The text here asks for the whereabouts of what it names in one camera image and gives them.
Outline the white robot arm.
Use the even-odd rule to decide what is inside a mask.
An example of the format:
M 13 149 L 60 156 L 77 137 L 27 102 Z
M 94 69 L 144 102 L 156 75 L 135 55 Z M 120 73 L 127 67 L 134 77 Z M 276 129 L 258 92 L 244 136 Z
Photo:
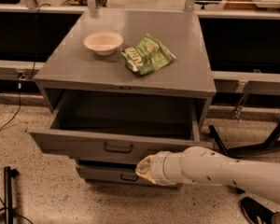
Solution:
M 189 147 L 149 155 L 135 172 L 160 186 L 228 185 L 280 204 L 280 163 L 237 160 L 206 147 Z

